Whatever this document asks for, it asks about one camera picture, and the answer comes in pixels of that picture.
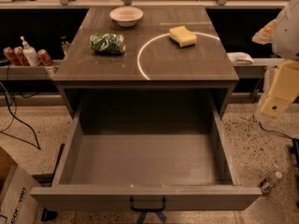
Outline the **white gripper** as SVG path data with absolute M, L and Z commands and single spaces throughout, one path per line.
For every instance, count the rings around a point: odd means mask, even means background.
M 284 59 L 299 59 L 299 0 L 290 2 L 252 38 L 257 44 L 272 42 L 273 52 Z M 277 119 L 299 96 L 299 62 L 284 61 L 275 67 L 272 82 L 260 98 L 255 118 L 258 121 Z

